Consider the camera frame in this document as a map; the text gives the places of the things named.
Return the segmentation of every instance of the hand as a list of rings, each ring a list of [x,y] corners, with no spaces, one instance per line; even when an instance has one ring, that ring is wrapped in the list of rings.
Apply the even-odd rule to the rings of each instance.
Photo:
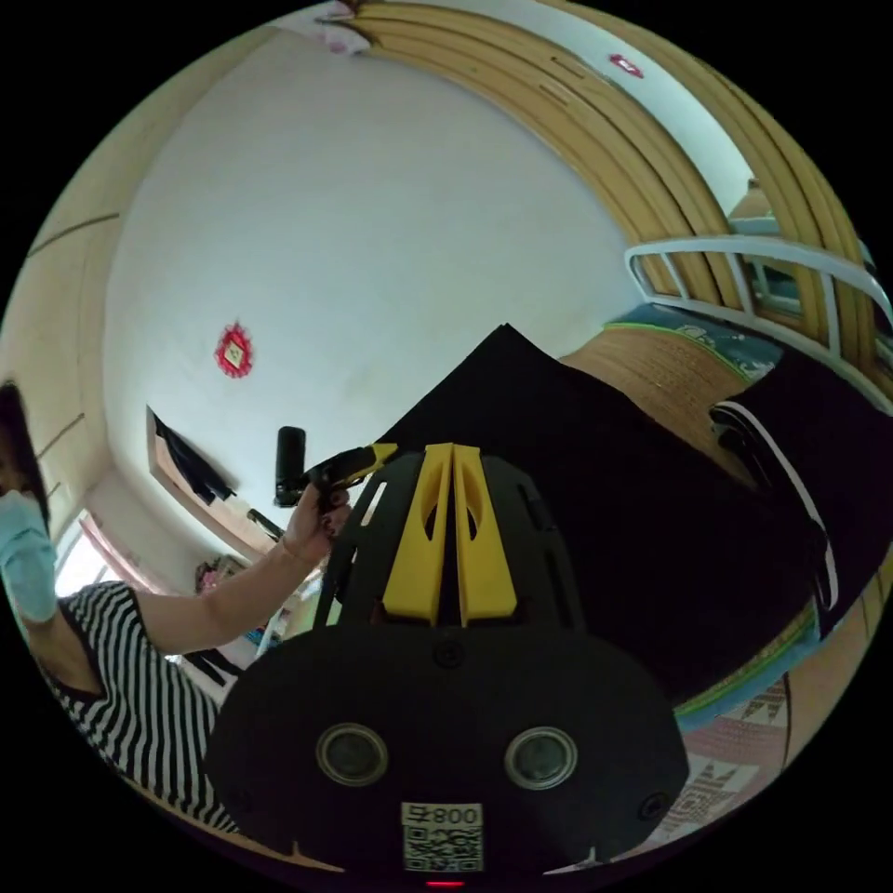
[[[332,540],[339,535],[351,513],[346,490],[332,493],[335,506],[331,512],[319,513],[319,490],[310,484],[292,512],[282,538],[286,551],[295,558],[316,567],[329,553]]]

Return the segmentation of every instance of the curtain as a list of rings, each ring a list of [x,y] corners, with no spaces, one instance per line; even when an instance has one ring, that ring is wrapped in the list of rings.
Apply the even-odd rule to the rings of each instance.
[[[169,586],[158,579],[152,571],[142,566],[133,553],[120,548],[113,535],[104,529],[99,518],[87,513],[80,521],[81,530],[90,544],[102,556],[103,561],[125,583],[134,589],[158,595],[176,595]]]

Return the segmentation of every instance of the screw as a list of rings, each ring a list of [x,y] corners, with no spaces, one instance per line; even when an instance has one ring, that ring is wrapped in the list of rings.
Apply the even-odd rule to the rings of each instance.
[[[646,797],[639,807],[639,818],[642,821],[653,821],[670,806],[670,798],[663,792],[653,793]]]
[[[445,670],[455,670],[465,660],[465,649],[451,639],[434,646],[434,663]]]

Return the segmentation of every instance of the woman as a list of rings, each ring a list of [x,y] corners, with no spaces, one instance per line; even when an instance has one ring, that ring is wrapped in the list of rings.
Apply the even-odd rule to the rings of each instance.
[[[285,536],[255,565],[198,597],[121,582],[55,595],[47,495],[18,388],[0,388],[0,578],[28,645],[65,712],[131,784],[192,823],[236,832],[203,769],[217,705],[165,655],[232,642],[257,628],[326,557],[347,494],[318,511],[308,489]]]

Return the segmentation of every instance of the camera lens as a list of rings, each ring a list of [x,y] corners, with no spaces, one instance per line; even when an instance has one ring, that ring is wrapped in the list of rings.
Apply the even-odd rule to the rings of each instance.
[[[509,778],[528,791],[546,791],[570,778],[577,767],[577,745],[557,728],[539,726],[518,735],[505,752]]]
[[[316,745],[316,762],[338,784],[364,787],[388,767],[384,741],[371,728],[344,723],[325,731]]]

